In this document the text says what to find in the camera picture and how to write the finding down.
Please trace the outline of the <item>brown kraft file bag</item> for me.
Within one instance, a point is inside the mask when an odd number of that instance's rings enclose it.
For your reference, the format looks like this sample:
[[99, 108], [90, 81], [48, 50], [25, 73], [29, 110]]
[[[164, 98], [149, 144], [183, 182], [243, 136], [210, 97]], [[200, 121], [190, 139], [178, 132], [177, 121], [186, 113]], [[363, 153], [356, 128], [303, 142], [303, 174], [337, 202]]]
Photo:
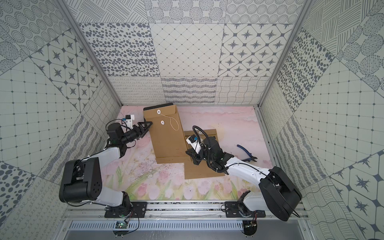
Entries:
[[[209, 129], [204, 130], [209, 137], [215, 137], [217, 141], [219, 141], [217, 130]], [[194, 134], [193, 131], [184, 131], [185, 139], [187, 140], [191, 135]], [[202, 161], [199, 165], [195, 165], [193, 160], [188, 160], [184, 163], [184, 172], [185, 172], [185, 180], [193, 180], [193, 179], [203, 179], [203, 178], [214, 178], [214, 177], [223, 177], [224, 173], [216, 173], [211, 170], [206, 161]]]
[[176, 105], [144, 111], [157, 164], [186, 163], [187, 143]]

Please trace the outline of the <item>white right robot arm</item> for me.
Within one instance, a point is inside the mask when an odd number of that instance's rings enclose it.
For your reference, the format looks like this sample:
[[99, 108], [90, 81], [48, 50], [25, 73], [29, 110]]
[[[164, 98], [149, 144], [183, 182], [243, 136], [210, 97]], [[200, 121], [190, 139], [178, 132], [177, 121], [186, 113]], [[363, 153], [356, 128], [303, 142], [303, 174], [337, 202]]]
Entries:
[[288, 175], [279, 167], [260, 168], [224, 152], [214, 137], [200, 139], [192, 135], [186, 139], [192, 147], [186, 151], [195, 165], [206, 162], [216, 173], [239, 177], [259, 187], [269, 211], [286, 222], [302, 200], [302, 194]]

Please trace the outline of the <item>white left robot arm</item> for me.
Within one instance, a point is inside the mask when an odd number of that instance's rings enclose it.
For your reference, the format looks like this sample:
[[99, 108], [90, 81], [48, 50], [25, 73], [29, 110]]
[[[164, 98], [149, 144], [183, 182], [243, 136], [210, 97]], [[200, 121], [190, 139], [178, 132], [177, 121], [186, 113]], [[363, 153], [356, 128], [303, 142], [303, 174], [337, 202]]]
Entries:
[[130, 212], [132, 204], [128, 194], [104, 187], [101, 170], [123, 157], [129, 148], [128, 144], [143, 138], [152, 124], [139, 122], [128, 127], [116, 122], [108, 125], [106, 130], [109, 138], [102, 151], [65, 164], [59, 191], [60, 201], [72, 207], [93, 203]]

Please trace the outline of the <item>black plastic tool case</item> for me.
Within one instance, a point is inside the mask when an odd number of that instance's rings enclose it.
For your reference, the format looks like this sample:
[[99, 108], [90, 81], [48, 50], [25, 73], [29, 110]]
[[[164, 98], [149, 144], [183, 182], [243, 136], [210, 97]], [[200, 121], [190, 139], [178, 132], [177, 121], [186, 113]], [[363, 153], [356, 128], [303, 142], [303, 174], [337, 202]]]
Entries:
[[173, 106], [173, 105], [174, 105], [173, 103], [166, 103], [166, 104], [160, 104], [160, 105], [145, 107], [144, 111], [157, 109], [157, 108], [164, 108], [164, 107]]

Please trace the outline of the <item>aluminium mounting rail frame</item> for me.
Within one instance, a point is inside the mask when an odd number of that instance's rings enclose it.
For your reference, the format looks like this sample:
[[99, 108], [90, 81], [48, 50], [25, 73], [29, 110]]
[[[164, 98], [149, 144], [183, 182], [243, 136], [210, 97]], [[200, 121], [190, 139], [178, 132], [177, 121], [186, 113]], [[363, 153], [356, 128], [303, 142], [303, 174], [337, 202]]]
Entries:
[[[237, 201], [230, 200], [192, 200], [192, 201], [132, 201], [134, 213], [141, 220], [251, 220], [254, 215], [245, 217], [238, 209]], [[104, 206], [86, 204], [82, 207], [69, 206], [64, 220], [105, 220]]]

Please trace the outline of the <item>blue handled pliers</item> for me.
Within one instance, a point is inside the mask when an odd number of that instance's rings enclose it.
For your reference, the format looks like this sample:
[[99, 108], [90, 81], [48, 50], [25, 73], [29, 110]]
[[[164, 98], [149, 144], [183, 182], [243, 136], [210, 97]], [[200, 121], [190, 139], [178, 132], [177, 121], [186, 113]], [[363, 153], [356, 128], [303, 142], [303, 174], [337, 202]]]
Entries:
[[258, 158], [254, 157], [246, 148], [244, 148], [241, 145], [237, 145], [237, 147], [242, 149], [247, 154], [247, 156], [248, 156], [248, 158], [242, 160], [243, 162], [248, 162], [248, 163], [249, 162], [255, 162], [255, 163], [257, 162]]

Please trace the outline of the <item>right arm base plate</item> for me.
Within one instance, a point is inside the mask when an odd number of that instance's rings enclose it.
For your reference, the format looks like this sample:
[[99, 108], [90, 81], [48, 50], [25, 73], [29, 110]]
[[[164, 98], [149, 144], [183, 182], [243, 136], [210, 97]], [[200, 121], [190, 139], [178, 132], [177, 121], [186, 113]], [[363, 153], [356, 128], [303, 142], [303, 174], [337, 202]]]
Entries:
[[253, 218], [257, 216], [258, 218], [265, 218], [265, 211], [257, 210], [251, 211], [246, 208], [244, 204], [238, 202], [224, 202], [223, 211], [226, 214], [227, 218]]

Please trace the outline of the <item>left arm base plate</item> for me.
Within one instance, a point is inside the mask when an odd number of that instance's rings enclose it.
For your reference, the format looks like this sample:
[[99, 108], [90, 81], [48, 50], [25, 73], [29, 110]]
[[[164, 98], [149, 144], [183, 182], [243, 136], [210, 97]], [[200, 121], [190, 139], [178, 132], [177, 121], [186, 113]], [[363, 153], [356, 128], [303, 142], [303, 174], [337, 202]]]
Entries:
[[133, 214], [133, 218], [144, 218], [147, 210], [148, 202], [130, 202], [128, 206], [105, 207], [105, 218], [129, 218]]

